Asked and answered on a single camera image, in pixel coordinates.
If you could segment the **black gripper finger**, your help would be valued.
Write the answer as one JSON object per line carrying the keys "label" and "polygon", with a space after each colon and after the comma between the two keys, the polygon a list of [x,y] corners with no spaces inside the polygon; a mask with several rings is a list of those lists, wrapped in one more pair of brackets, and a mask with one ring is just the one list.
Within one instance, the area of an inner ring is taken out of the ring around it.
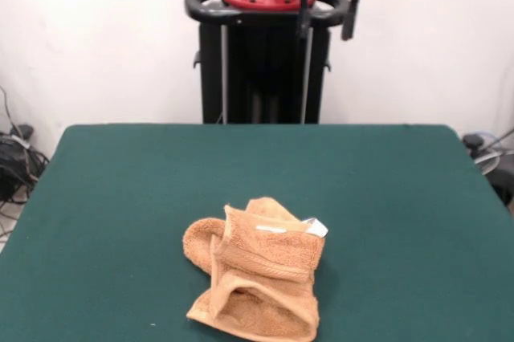
{"label": "black gripper finger", "polygon": [[357,10],[360,0],[350,0],[348,11],[341,28],[341,39],[343,41],[349,41],[353,38],[353,32],[355,28]]}
{"label": "black gripper finger", "polygon": [[309,0],[300,0],[299,8],[299,39],[308,37],[310,28]]}

